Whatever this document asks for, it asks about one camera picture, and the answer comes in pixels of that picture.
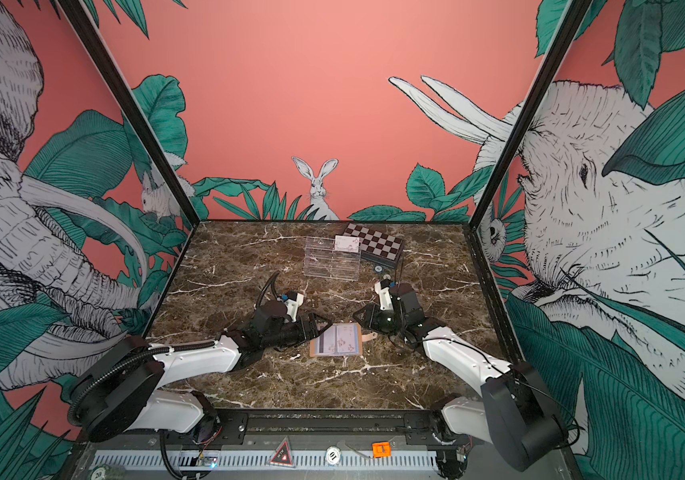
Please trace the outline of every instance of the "clear acrylic box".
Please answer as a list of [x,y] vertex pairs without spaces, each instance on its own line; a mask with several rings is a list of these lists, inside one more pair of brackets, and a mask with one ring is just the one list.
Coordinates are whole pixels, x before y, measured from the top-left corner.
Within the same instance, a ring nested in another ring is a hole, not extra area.
[[358,280],[361,266],[361,253],[335,250],[335,239],[309,236],[305,242],[306,276],[334,278],[339,280]]

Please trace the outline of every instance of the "folding chessboard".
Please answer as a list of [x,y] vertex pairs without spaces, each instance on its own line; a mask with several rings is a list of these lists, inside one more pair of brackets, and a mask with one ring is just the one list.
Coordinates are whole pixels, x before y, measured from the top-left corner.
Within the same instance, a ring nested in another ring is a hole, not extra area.
[[343,235],[361,238],[362,258],[391,268],[395,268],[404,251],[404,239],[366,226],[348,224]]

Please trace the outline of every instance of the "wallpaper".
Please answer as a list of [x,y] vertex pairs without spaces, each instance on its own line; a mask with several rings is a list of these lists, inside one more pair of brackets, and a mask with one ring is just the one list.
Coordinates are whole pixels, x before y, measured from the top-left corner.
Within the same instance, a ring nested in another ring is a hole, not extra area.
[[74,380],[144,331],[189,233],[60,16],[0,2],[0,478],[60,470]]
[[[542,2],[538,24],[546,5]],[[685,478],[685,1],[593,2],[481,223],[583,476]]]
[[199,215],[247,220],[468,221],[560,16],[538,40],[524,0],[84,4],[132,88],[170,81],[138,98]]

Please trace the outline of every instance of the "orange sticker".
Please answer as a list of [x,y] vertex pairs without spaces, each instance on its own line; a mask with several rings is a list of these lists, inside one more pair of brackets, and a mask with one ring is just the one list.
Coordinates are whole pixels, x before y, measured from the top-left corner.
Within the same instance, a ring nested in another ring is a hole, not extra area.
[[375,458],[390,456],[390,442],[372,443],[371,450],[375,453]]

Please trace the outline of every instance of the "marble table surface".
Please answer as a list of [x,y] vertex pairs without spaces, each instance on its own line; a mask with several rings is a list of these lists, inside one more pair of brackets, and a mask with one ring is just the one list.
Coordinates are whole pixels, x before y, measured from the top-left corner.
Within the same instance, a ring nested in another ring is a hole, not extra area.
[[[193,342],[218,336],[251,317],[255,298],[271,273],[282,273],[278,291],[306,296],[301,311],[335,322],[377,302],[380,279],[361,260],[358,281],[302,273],[307,236],[333,238],[346,224],[205,222],[199,225],[148,333],[151,342]],[[443,320],[462,338],[503,358],[489,320],[462,227],[432,224],[367,224],[405,238],[401,281],[411,283],[426,314]],[[166,389],[204,392],[221,408],[430,408],[451,393],[474,396],[442,365],[378,336],[363,343],[363,355],[309,356],[309,345],[277,352],[244,370],[197,376]]]

